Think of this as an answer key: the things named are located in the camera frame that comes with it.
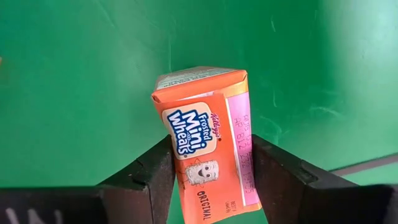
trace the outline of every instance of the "pink label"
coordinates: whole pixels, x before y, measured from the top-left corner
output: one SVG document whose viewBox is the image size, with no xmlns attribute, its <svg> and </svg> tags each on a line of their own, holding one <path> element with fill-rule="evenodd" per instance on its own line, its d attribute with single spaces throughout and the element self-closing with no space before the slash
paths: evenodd
<svg viewBox="0 0 398 224">
<path fill-rule="evenodd" d="M 259 202 L 254 186 L 249 93 L 228 98 L 231 123 L 238 153 L 243 196 L 246 205 Z"/>
</svg>

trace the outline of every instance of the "cereal box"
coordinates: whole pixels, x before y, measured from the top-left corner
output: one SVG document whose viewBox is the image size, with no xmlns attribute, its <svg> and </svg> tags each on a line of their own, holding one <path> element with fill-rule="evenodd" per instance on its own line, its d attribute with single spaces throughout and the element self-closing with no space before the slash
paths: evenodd
<svg viewBox="0 0 398 224">
<path fill-rule="evenodd" d="M 195 67 L 162 75 L 152 98 L 172 136 L 185 223 L 259 210 L 246 71 Z"/>
</svg>

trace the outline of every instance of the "kellogg's logo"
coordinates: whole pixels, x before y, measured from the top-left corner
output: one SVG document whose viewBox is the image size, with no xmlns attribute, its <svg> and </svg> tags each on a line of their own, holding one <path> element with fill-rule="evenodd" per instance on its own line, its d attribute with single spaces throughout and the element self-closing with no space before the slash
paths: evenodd
<svg viewBox="0 0 398 224">
<path fill-rule="evenodd" d="M 204 149 L 207 141 L 212 140 L 207 113 L 198 114 L 196 110 L 186 113 L 176 110 L 167 116 L 176 138 L 178 154 L 192 154 Z"/>
<path fill-rule="evenodd" d="M 173 137 L 177 159 L 189 159 L 213 152 L 220 140 L 220 120 L 204 102 L 179 106 L 162 112 Z"/>
</svg>

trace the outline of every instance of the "green background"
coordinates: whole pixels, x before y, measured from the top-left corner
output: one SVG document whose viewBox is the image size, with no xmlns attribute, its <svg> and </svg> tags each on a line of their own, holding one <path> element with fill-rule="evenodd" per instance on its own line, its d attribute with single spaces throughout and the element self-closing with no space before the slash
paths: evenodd
<svg viewBox="0 0 398 224">
<path fill-rule="evenodd" d="M 1 0 L 0 186 L 115 173 L 166 135 L 156 78 L 197 65 L 246 69 L 253 133 L 317 166 L 392 154 L 397 40 L 396 0 Z M 249 220 L 264 215 L 222 223 Z M 182 222 L 177 194 L 169 222 Z"/>
</svg>

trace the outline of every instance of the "orange cereal box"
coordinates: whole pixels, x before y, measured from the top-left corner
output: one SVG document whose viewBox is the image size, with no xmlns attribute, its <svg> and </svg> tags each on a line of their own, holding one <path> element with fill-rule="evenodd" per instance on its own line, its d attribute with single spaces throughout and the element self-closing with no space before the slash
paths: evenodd
<svg viewBox="0 0 398 224">
<path fill-rule="evenodd" d="M 162 75 L 152 99 L 172 136 L 185 223 L 259 210 L 246 71 L 195 67 Z"/>
</svg>

